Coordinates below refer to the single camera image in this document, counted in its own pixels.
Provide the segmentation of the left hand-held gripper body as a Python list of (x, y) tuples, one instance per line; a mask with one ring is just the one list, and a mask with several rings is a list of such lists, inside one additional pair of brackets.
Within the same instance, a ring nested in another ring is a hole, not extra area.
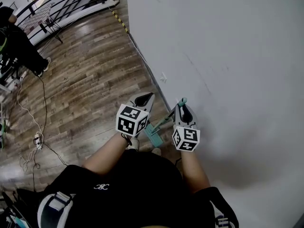
[(137, 136), (147, 125), (150, 113), (128, 101), (121, 104), (116, 114), (116, 131), (128, 136)]

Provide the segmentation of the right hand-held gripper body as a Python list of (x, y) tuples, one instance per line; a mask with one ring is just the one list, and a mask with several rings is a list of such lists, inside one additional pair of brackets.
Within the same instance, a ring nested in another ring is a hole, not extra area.
[(172, 140), (178, 151), (193, 152), (200, 143), (200, 130), (197, 128), (197, 120), (185, 123), (174, 123)]

